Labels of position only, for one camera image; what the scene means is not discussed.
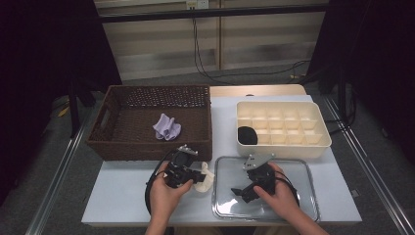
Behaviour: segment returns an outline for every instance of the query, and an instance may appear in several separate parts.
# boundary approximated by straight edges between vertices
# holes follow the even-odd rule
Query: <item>basket handle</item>
[[[96,128],[104,131],[107,129],[108,121],[111,117],[111,112],[107,105],[103,105],[100,114],[97,116]]]

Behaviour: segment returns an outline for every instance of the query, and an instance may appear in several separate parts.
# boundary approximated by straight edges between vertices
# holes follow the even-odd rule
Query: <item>white tray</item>
[[[257,145],[238,141],[238,153],[275,154],[278,158],[318,158],[332,139],[320,109],[313,102],[239,102],[237,128],[255,130]]]

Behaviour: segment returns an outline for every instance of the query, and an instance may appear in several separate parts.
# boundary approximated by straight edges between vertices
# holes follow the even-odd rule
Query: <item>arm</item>
[[[274,170],[284,173],[278,165],[270,165]],[[272,196],[259,186],[255,186],[254,190],[278,215],[293,225],[299,234],[328,234],[299,208],[290,188],[285,183],[276,181],[275,194]]]
[[[162,164],[159,172],[162,172],[167,164]],[[192,187],[193,181],[189,180],[179,188],[170,188],[165,184],[163,173],[159,174],[150,191],[150,204],[152,217],[147,227],[146,235],[162,235],[168,225],[171,214],[179,204],[180,198]]]

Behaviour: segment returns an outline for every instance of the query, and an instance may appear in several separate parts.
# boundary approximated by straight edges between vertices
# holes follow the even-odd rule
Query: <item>white table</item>
[[[239,101],[311,101],[310,96],[254,96],[211,98],[213,152],[209,169],[221,156],[239,156],[236,150],[236,104]],[[320,223],[351,224],[361,221],[359,212],[333,152],[305,160],[312,174]],[[156,162],[103,162],[82,222],[92,226],[146,226],[150,220],[144,200],[146,182]],[[184,195],[170,218],[174,226],[260,226],[269,222],[223,219],[212,212],[210,189],[192,189]]]

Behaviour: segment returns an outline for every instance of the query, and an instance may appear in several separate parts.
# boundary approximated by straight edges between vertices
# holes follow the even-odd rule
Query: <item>purple cloth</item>
[[[153,125],[156,131],[156,138],[173,140],[180,134],[181,125],[174,122],[174,117],[170,118],[165,114],[161,114],[159,122]]]

